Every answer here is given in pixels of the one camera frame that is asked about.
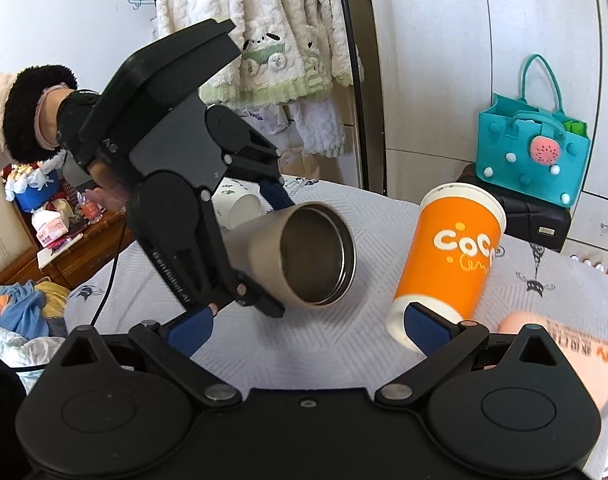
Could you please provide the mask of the left hand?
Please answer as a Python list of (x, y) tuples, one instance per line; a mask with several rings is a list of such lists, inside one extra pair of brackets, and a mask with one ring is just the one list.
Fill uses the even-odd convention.
[(96, 159), (88, 166), (93, 188), (88, 188), (84, 196), (107, 210), (118, 212), (126, 208), (132, 190), (102, 160)]

